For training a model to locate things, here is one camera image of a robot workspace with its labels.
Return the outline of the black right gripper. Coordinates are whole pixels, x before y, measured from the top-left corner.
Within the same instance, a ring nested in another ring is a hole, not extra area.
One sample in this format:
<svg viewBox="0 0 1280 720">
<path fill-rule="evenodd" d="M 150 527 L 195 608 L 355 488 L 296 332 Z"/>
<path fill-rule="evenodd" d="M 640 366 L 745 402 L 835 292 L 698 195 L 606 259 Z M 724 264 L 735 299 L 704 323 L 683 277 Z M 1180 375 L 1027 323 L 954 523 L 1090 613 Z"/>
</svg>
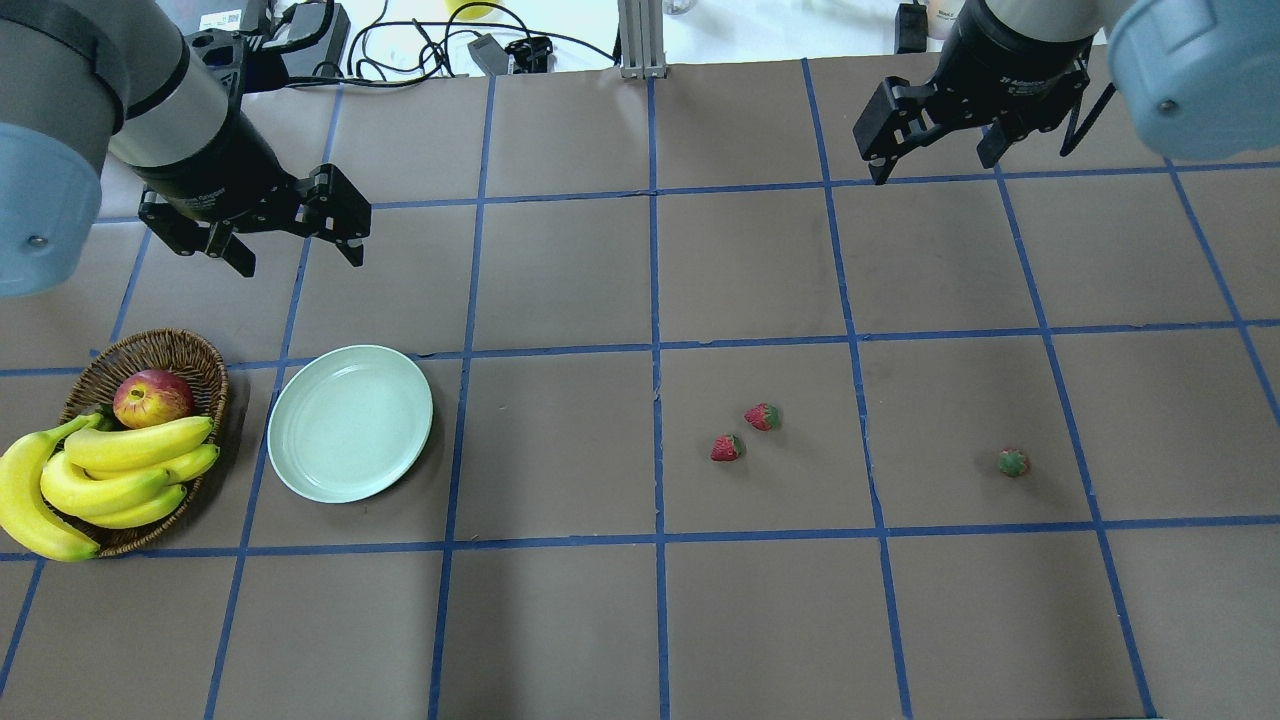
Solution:
<svg viewBox="0 0 1280 720">
<path fill-rule="evenodd" d="M 882 79 L 852 127 L 874 184 L 915 149 L 988 126 L 977 156 L 986 169 L 1036 131 L 1074 124 L 1088 87 L 1092 38 L 1047 40 L 1015 29 L 991 5 L 965 5 L 927 85 Z"/>
</svg>

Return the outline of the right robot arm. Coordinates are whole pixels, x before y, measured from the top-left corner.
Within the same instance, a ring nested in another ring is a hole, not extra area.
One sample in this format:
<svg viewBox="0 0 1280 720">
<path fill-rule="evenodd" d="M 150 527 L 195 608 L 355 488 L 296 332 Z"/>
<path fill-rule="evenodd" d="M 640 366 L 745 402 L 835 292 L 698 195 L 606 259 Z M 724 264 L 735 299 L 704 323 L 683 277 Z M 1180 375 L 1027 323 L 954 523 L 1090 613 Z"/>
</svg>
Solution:
<svg viewBox="0 0 1280 720">
<path fill-rule="evenodd" d="M 852 127 L 877 184 L 897 161 L 980 128 L 995 167 L 1034 132 L 1071 154 L 1115 96 L 1167 159 L 1212 161 L 1279 141 L 1275 1 L 968 1 L 922 85 L 890 76 Z"/>
</svg>

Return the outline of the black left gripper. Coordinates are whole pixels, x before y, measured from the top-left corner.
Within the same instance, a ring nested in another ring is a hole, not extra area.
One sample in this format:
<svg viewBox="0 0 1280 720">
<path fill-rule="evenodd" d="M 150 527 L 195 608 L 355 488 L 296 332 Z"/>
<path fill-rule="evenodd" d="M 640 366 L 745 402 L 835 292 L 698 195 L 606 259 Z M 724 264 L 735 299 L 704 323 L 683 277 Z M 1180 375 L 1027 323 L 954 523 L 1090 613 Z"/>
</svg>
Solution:
<svg viewBox="0 0 1280 720">
<path fill-rule="evenodd" d="M 137 176 L 155 195 L 141 200 L 138 218 L 175 255 L 202 254 L 251 278 L 256 256 L 234 232 L 287 231 L 365 264 L 372 209 L 361 191 L 329 163 L 306 181 L 292 176 L 255 128 L 221 129 L 193 156 Z"/>
</svg>

